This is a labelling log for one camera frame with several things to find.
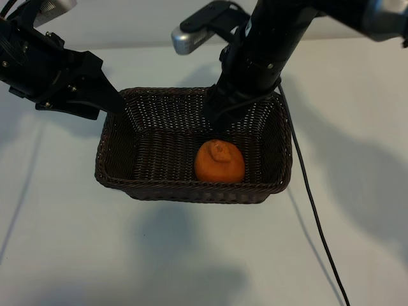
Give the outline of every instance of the black cable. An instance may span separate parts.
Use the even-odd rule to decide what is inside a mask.
[[[302,168],[302,173],[303,173],[303,179],[305,180],[305,186],[306,186],[307,194],[309,195],[310,204],[312,205],[313,214],[314,214],[314,218],[316,220],[317,229],[319,230],[320,239],[321,239],[321,241],[323,243],[324,250],[326,251],[327,257],[329,259],[331,269],[333,270],[334,276],[336,277],[337,284],[339,285],[339,288],[340,288],[340,290],[342,292],[344,301],[346,302],[347,306],[350,306],[350,302],[349,302],[349,299],[347,297],[347,293],[344,290],[342,281],[340,280],[339,273],[337,272],[336,265],[335,265],[335,263],[333,261],[333,258],[332,258],[332,254],[330,253],[329,247],[327,246],[326,239],[325,239],[324,234],[323,234],[323,229],[321,228],[321,225],[320,225],[319,215],[317,214],[316,206],[315,206],[314,200],[313,200],[312,191],[310,191],[309,180],[307,179],[305,163],[303,162],[302,153],[300,152],[298,139],[297,139],[296,134],[295,134],[295,128],[293,127],[291,114],[289,112],[288,101],[286,100],[285,93],[283,91],[283,88],[282,88],[281,84],[279,84],[278,88],[279,88],[280,94],[282,96],[282,100],[283,100],[283,102],[285,104],[286,111],[288,113],[288,121],[289,121],[289,125],[290,125],[291,132],[292,132],[293,142],[295,143],[296,151],[298,153],[300,167]]]
[[[17,2],[17,0],[8,0],[4,8],[0,12],[0,17],[5,18],[7,13],[13,7],[13,5]]]

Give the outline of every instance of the white table surface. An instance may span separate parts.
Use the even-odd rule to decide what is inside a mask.
[[[304,41],[283,74],[352,305],[408,302],[408,51]],[[216,82],[220,45],[97,50],[118,89]],[[94,122],[0,86],[0,305],[341,305],[295,155],[261,205],[141,202],[94,179]]]

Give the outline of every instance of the white wall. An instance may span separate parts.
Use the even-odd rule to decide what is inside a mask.
[[[77,0],[67,14],[41,26],[75,48],[170,44],[172,29],[211,0]],[[256,0],[237,0],[252,12]],[[315,20],[305,38],[342,38],[357,34],[332,20]]]

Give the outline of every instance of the wicker basket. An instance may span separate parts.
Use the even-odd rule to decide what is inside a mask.
[[[261,203],[288,186],[291,132],[278,94],[252,106],[223,134],[200,115],[207,88],[134,88],[121,92],[123,115],[108,115],[95,177],[138,200]],[[194,158],[211,139],[234,143],[245,159],[240,184],[199,182]]]

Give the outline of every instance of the orange fruit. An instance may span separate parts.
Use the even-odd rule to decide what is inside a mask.
[[[197,179],[203,182],[241,183],[245,162],[235,145],[214,139],[198,150],[194,170]]]

